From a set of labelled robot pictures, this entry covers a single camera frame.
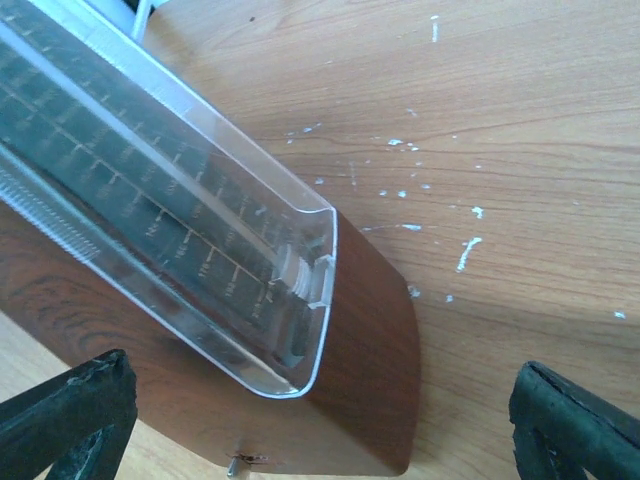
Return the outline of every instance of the brown wooden casing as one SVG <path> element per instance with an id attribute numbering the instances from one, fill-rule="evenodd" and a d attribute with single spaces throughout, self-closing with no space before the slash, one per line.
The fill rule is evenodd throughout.
<path id="1" fill-rule="evenodd" d="M 397 475 L 418 419 L 416 318 L 400 274 L 342 215 L 318 378 L 298 399 L 259 397 L 191 350 L 24 219 L 0 205 L 0 308 L 80 364 L 127 351 L 147 424 L 219 465 L 260 472 Z"/>

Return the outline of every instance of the frequency scale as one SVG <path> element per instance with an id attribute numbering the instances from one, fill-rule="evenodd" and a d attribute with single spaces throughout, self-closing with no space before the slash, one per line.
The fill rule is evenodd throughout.
<path id="1" fill-rule="evenodd" d="M 151 426 L 233 470 L 407 468 L 404 280 L 82 2 L 0 3 L 0 197 L 2 308 L 69 363 L 125 348 Z"/>

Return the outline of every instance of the white cable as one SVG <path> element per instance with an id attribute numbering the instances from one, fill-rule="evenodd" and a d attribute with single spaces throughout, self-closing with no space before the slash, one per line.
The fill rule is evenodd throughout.
<path id="1" fill-rule="evenodd" d="M 133 28 L 131 29 L 131 38 L 136 43 L 142 43 L 144 31 L 147 29 L 147 21 L 149 20 L 149 13 L 151 12 L 152 4 L 153 0 L 140 0 L 138 3 L 136 18 L 133 22 Z"/>

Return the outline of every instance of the clear plastic cover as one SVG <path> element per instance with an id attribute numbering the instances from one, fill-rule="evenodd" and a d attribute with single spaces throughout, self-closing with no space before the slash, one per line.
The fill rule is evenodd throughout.
<path id="1" fill-rule="evenodd" d="M 82 2 L 0 3 L 0 197 L 247 388 L 313 384 L 335 210 Z"/>

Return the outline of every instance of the table surface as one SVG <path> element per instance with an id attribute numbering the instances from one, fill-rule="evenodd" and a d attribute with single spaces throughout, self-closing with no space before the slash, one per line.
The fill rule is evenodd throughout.
<path id="1" fill-rule="evenodd" d="M 406 479 L 516 479 L 508 399 L 530 359 L 640 416 L 634 5 L 180 0 L 152 16 L 146 46 L 411 285 Z M 3 396 L 65 368 L 0 322 Z M 119 476 L 145 468 L 223 475 L 140 424 Z"/>

